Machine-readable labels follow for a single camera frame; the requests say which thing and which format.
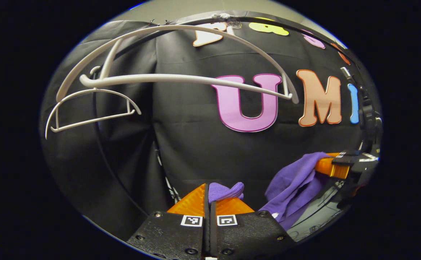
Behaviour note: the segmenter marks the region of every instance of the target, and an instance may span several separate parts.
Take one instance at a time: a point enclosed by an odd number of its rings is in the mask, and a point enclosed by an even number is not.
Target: yellow letter
[[[303,81],[305,107],[303,116],[298,120],[301,126],[312,126],[316,124],[315,106],[318,112],[319,121],[324,123],[327,116],[327,122],[338,124],[342,121],[340,110],[340,80],[330,76],[326,91],[319,82],[318,76],[311,70],[300,69],[297,71],[297,77]]]
[[[274,21],[268,18],[263,18],[263,17],[257,17],[257,18]],[[275,33],[275,34],[283,35],[283,36],[286,36],[289,34],[289,32],[283,29],[282,27],[274,26],[274,25],[265,25],[263,23],[249,23],[249,27],[252,30],[261,31],[262,33]]]

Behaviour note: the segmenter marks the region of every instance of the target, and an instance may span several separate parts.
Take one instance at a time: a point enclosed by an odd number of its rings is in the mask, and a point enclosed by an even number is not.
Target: pink letter u
[[[237,75],[222,76],[218,79],[244,83],[244,78]],[[281,76],[258,74],[253,81],[263,89],[277,91]],[[239,132],[258,132],[275,123],[278,116],[278,99],[269,94],[262,94],[262,112],[258,117],[246,117],[241,111],[240,90],[235,87],[212,85],[217,90],[220,119],[229,128]]]

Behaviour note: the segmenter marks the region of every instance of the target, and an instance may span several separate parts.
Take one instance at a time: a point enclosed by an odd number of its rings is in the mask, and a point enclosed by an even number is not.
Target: hanger
[[[156,32],[156,31],[174,31],[174,30],[206,31],[208,33],[219,34],[219,35],[225,36],[227,38],[236,40],[240,43],[243,43],[247,47],[249,47],[249,48],[253,49],[254,51],[256,51],[257,53],[261,54],[273,66],[275,66],[276,69],[278,69],[278,71],[281,74],[282,80],[283,80],[284,94],[280,94],[280,93],[275,92],[275,91],[266,90],[266,89],[263,89],[263,88],[260,88],[260,87],[254,87],[254,86],[251,86],[249,84],[243,84],[243,83],[238,83],[238,82],[233,82],[233,81],[227,81],[227,80],[224,80],[224,79],[215,79],[215,78],[202,77],[202,76],[180,75],[180,74],[136,74],[136,75],[115,76],[115,77],[109,77],[108,76],[109,71],[111,70],[112,63],[113,63],[114,57],[116,55],[116,52],[117,52],[117,50],[118,50],[118,48],[119,48],[119,46],[120,46],[120,44],[122,43],[123,40],[131,38],[133,36],[140,36],[140,35],[144,35],[144,34],[148,34],[148,33],[153,33],[153,32]],[[104,51],[106,51],[110,47],[112,47],[112,48],[109,51],[108,56],[106,57],[106,60],[104,62],[103,68],[101,69],[101,73],[100,73],[100,76],[99,76],[98,79],[89,79],[85,74],[82,74],[80,76],[80,82],[84,86],[89,87],[89,88],[93,88],[93,89],[78,91],[78,92],[75,92],[75,93],[66,97],[67,91],[68,91],[70,85],[73,83],[73,81],[77,77],[77,75],[88,65],[88,63],[90,63],[93,59],[95,59],[97,56],[102,54]],[[93,71],[96,68],[99,68],[99,66],[94,67],[90,71],[90,73],[93,73]],[[286,72],[283,70],[283,68],[272,57],[270,57],[265,51],[262,51],[260,48],[253,45],[252,43],[250,43],[250,42],[248,42],[248,41],[246,41],[242,38],[239,38],[239,37],[237,37],[233,34],[226,33],[226,32],[223,32],[223,31],[214,30],[214,29],[203,28],[203,27],[199,27],[199,26],[193,26],[193,25],[163,25],[163,26],[155,26],[155,27],[150,27],[150,28],[144,28],[144,29],[141,29],[141,30],[126,33],[122,36],[119,36],[119,37],[103,44],[102,46],[99,46],[94,51],[90,52],[90,54],[85,56],[81,61],[79,61],[78,64],[75,65],[75,67],[69,72],[69,74],[67,74],[66,78],[62,82],[62,84],[61,84],[61,86],[60,86],[60,88],[59,88],[59,90],[56,94],[56,101],[58,103],[55,105],[55,108],[53,108],[52,112],[50,113],[50,116],[48,117],[47,125],[46,125],[46,128],[45,128],[45,139],[47,138],[47,130],[48,130],[48,126],[50,124],[50,120],[51,120],[53,114],[56,115],[56,128],[51,127],[51,130],[53,132],[59,132],[59,131],[66,130],[66,129],[69,129],[69,128],[73,128],[73,127],[76,127],[76,126],[79,126],[79,125],[85,125],[85,124],[89,124],[89,123],[93,123],[93,122],[107,120],[107,119],[110,119],[110,118],[131,115],[135,112],[135,110],[130,110],[130,107],[129,107],[130,104],[134,106],[134,108],[136,109],[138,114],[141,114],[141,111],[139,110],[139,107],[135,104],[135,102],[133,102],[131,99],[129,99],[129,97],[127,97],[123,94],[120,94],[118,92],[115,92],[115,91],[107,91],[105,89],[101,90],[100,88],[108,87],[108,86],[112,86],[112,85],[118,85],[118,84],[140,83],[140,82],[161,82],[161,81],[198,83],[198,84],[208,84],[208,85],[214,84],[214,85],[220,85],[220,86],[237,87],[239,89],[245,89],[245,90],[255,91],[255,92],[264,93],[264,94],[270,94],[270,95],[274,95],[274,96],[280,97],[282,99],[288,99],[288,100],[292,98],[292,94],[290,94],[288,92],[288,87],[293,89],[293,84],[292,84],[291,80],[289,79],[289,77],[287,76]],[[116,94],[116,95],[124,97],[127,100],[127,106],[128,106],[127,111],[128,112],[123,113],[123,114],[108,116],[108,117],[100,117],[100,118],[96,118],[94,120],[86,120],[86,121],[83,121],[83,122],[73,123],[71,125],[59,127],[58,111],[57,110],[61,106],[61,104],[65,101],[67,101],[68,99],[72,99],[72,98],[74,98],[76,96],[79,96],[79,95],[88,94],[90,92],[107,92],[107,93]]]

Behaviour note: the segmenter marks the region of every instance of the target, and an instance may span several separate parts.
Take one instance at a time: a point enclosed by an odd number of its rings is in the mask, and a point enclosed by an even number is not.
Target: gray wall
[[[213,10],[251,10],[269,13],[312,28],[346,48],[341,41],[315,22],[291,8],[271,0],[151,0],[128,10],[111,21],[136,20],[149,22],[154,18],[154,23],[163,25],[166,19],[173,21]]]

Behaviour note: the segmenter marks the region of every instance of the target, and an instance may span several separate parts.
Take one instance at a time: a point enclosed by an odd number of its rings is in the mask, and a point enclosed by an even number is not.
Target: purple cloth
[[[217,200],[228,198],[243,199],[243,190],[244,184],[242,182],[236,183],[231,189],[216,182],[212,182],[209,185],[209,204]]]
[[[316,163],[327,157],[330,156],[323,152],[309,153],[281,169],[268,185],[268,203],[260,210],[276,213],[276,221],[285,230],[290,229],[328,180],[324,174],[315,175]]]

